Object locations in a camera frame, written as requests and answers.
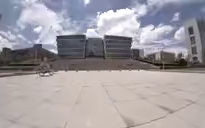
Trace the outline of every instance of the white cloud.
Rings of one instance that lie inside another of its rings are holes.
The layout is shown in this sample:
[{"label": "white cloud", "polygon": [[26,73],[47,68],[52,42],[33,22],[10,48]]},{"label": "white cloud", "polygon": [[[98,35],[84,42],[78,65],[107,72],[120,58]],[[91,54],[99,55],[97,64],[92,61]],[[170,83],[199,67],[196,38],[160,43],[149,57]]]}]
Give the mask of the white cloud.
[{"label": "white cloud", "polygon": [[84,0],[84,5],[88,5],[90,3],[90,0]]},{"label": "white cloud", "polygon": [[137,18],[132,9],[120,9],[116,12],[109,10],[98,14],[97,31],[100,35],[133,36],[140,27]]},{"label": "white cloud", "polygon": [[149,6],[156,6],[162,8],[168,4],[192,4],[192,3],[202,3],[205,0],[147,0]]},{"label": "white cloud", "polygon": [[11,31],[0,31],[0,49],[4,47],[17,49],[31,45],[32,42],[26,39],[22,34],[13,33]]},{"label": "white cloud", "polygon": [[173,18],[172,18],[172,22],[176,22],[176,21],[179,21],[180,20],[180,15],[181,15],[181,13],[180,12],[176,12],[176,13],[174,13],[174,16],[173,16]]},{"label": "white cloud", "polygon": [[184,31],[184,27],[180,27],[174,35],[174,38],[178,41],[184,41],[185,38],[185,31]]},{"label": "white cloud", "polygon": [[16,40],[16,36],[12,34],[11,31],[8,32],[0,31],[0,35],[4,38],[7,38],[10,41]]},{"label": "white cloud", "polygon": [[151,43],[153,41],[162,40],[174,30],[170,25],[148,25],[141,29],[140,41],[142,44]]},{"label": "white cloud", "polygon": [[73,34],[79,31],[76,25],[66,14],[65,10],[55,12],[36,0],[23,0],[22,12],[17,21],[21,30],[30,27],[38,35],[34,43],[56,45],[56,36]]},{"label": "white cloud", "polygon": [[132,9],[137,13],[138,17],[145,16],[149,11],[148,5],[139,4],[139,3],[134,3],[134,6]]},{"label": "white cloud", "polygon": [[95,29],[87,29],[86,31],[86,36],[87,37],[102,37],[101,35],[99,35]]},{"label": "white cloud", "polygon": [[38,27],[34,28],[34,30],[33,30],[33,31],[34,31],[35,33],[37,33],[37,34],[38,34],[38,33],[40,33],[40,32],[41,32],[41,30],[42,30],[42,29],[43,29],[43,27],[38,26]]}]

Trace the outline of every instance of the plaza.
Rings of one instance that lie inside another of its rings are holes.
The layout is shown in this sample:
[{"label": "plaza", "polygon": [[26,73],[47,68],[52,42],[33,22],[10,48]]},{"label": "plaza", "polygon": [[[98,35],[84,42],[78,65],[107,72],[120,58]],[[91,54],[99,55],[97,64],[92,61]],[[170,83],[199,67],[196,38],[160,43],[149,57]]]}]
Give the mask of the plaza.
[{"label": "plaza", "polygon": [[0,78],[0,128],[205,128],[205,74],[60,71]]}]

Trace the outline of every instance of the blue sky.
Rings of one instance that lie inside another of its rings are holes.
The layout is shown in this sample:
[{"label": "blue sky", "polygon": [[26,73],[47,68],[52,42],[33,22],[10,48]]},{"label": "blue sky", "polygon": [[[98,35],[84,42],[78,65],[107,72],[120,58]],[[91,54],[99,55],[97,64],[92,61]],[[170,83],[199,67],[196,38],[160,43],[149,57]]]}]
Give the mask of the blue sky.
[{"label": "blue sky", "polygon": [[133,37],[134,48],[186,52],[183,23],[205,16],[205,0],[0,0],[0,49],[42,43],[56,52],[56,36],[85,33]]}]

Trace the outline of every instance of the stairs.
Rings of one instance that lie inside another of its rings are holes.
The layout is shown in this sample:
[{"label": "stairs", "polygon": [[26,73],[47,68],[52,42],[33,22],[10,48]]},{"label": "stairs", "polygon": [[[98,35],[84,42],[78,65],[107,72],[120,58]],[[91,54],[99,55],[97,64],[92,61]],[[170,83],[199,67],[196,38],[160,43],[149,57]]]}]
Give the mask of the stairs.
[{"label": "stairs", "polygon": [[132,59],[64,59],[53,62],[55,70],[139,70],[158,67]]}]

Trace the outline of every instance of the paved ground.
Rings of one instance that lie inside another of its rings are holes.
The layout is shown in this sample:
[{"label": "paved ground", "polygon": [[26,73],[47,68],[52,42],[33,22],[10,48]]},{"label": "paved ground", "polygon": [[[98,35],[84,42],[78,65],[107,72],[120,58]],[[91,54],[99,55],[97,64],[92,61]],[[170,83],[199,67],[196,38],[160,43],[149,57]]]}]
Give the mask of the paved ground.
[{"label": "paved ground", "polygon": [[0,78],[0,128],[205,128],[205,74],[59,72]]}]

